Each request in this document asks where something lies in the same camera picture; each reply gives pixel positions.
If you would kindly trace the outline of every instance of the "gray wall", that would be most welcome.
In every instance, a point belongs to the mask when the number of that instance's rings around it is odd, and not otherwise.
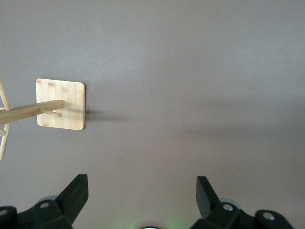
[[[250,215],[305,224],[303,0],[0,1],[12,106],[35,80],[87,85],[83,131],[13,123],[0,206],[19,211],[79,173],[76,229],[187,229],[196,176]]]

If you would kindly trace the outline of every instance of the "wooden square plate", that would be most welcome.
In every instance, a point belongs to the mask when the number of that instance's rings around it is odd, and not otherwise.
[[[36,99],[38,103],[63,100],[64,107],[54,110],[62,117],[49,114],[37,115],[40,126],[82,130],[85,127],[85,84],[60,80],[36,80]]]

